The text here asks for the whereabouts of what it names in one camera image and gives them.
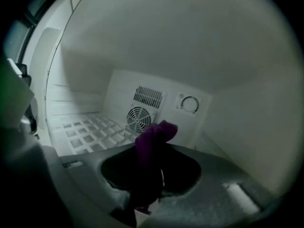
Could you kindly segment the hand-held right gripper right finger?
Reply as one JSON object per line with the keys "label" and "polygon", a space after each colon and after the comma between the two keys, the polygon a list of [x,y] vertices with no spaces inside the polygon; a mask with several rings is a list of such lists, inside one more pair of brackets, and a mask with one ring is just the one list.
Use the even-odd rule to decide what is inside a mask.
{"label": "hand-held right gripper right finger", "polygon": [[197,183],[201,167],[191,157],[169,144],[162,150],[163,196],[178,196],[188,192]]}

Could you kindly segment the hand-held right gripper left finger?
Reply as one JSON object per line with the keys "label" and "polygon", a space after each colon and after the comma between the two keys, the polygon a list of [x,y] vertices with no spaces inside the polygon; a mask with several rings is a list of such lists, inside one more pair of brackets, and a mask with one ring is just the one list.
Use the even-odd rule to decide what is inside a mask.
{"label": "hand-held right gripper left finger", "polygon": [[140,178],[138,154],[135,146],[107,158],[101,165],[101,174],[111,187],[133,191]]}

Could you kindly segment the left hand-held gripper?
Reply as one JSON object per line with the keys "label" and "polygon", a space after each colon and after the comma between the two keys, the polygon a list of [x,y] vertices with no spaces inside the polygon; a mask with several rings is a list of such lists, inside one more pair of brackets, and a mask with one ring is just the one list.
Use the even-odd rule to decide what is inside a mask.
{"label": "left hand-held gripper", "polygon": [[37,131],[37,101],[29,85],[31,77],[12,59],[0,59],[0,126],[23,133]]}

